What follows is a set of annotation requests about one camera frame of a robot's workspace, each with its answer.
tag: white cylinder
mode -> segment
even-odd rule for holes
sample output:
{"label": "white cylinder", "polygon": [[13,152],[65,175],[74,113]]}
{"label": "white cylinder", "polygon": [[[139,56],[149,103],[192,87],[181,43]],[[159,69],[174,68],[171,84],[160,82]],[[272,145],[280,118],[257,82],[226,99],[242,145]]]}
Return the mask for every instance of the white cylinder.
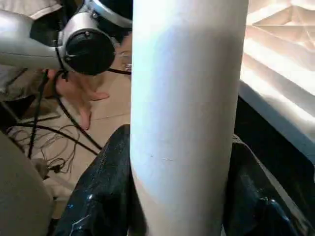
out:
{"label": "white cylinder", "polygon": [[146,235],[220,235],[247,7],[134,1],[130,155]]}

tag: bare foot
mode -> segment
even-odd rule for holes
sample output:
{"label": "bare foot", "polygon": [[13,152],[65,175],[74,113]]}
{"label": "bare foot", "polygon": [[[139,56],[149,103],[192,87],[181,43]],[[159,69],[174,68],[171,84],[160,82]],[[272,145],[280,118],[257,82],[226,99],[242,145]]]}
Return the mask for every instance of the bare foot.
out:
{"label": "bare foot", "polygon": [[106,92],[90,92],[89,98],[91,101],[99,101],[99,100],[109,98],[109,94]]}
{"label": "bare foot", "polygon": [[88,130],[91,124],[91,110],[81,109],[79,111],[81,117],[81,127],[84,130]]}

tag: black cable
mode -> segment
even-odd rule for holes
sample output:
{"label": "black cable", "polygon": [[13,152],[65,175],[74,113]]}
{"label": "black cable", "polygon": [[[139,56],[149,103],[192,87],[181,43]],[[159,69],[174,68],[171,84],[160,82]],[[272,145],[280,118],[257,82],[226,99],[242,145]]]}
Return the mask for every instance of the black cable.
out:
{"label": "black cable", "polygon": [[29,152],[28,152],[28,158],[31,159],[32,157],[32,151],[33,151],[33,146],[34,146],[34,140],[35,140],[35,135],[36,135],[36,126],[37,126],[37,121],[38,121],[38,116],[40,112],[40,103],[43,98],[43,93],[45,89],[45,85],[48,82],[48,70],[45,71],[45,74],[43,76],[43,81],[41,82],[39,86],[39,96],[38,96],[38,101],[35,109],[35,114],[34,114],[34,123],[32,125],[32,131],[31,131],[31,139],[30,139],[30,147],[29,147]]}
{"label": "black cable", "polygon": [[75,127],[80,130],[80,132],[99,150],[102,150],[102,147],[94,140],[90,135],[87,134],[87,132],[82,129],[82,127],[75,121],[75,119],[70,115],[68,110],[65,108],[64,104],[61,102],[60,97],[57,92],[57,79],[58,77],[63,74],[64,72],[62,70],[58,71],[53,79],[53,93],[54,97],[57,100],[59,106],[61,107],[62,111],[65,113],[65,115],[70,119],[70,121],[75,125]]}
{"label": "black cable", "polygon": [[[32,124],[15,124],[14,126],[18,126],[18,127],[30,127],[32,128],[33,125]],[[56,129],[53,129],[53,128],[50,128],[50,127],[47,127],[47,126],[43,126],[43,125],[37,125],[37,128],[38,129],[44,129],[44,130],[49,130],[51,132],[54,132],[54,133],[57,133],[59,135],[62,135],[68,139],[70,139],[71,141],[77,143],[78,145],[80,145],[81,147],[85,148],[86,150],[90,151],[91,153],[93,153],[94,155],[98,155],[97,152],[95,152],[94,150],[92,150],[91,148],[89,148],[88,146],[86,146],[85,144],[83,144],[82,142],[80,141],[77,141],[75,140],[73,137],[59,131],[59,130],[56,130]]]}
{"label": "black cable", "polygon": [[113,68],[109,68],[107,71],[110,71],[110,72],[113,72],[116,74],[131,75],[131,72],[129,72],[129,71],[117,70],[117,69],[113,69]]}

